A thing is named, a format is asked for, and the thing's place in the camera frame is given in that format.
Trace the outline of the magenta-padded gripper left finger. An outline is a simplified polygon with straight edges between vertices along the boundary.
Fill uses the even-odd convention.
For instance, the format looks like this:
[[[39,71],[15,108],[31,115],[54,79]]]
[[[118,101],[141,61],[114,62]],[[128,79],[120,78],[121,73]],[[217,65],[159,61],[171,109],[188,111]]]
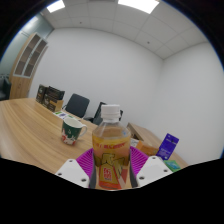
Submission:
[[[95,187],[95,162],[93,149],[89,149],[77,159],[68,159],[56,175],[84,188]]]

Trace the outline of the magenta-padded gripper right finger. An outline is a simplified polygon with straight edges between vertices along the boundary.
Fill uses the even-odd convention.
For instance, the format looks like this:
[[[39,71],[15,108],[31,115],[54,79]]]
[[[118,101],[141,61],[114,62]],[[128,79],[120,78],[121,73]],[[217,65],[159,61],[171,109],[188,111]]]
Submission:
[[[130,147],[130,182],[133,188],[143,187],[170,174],[172,171],[160,157],[147,156]]]

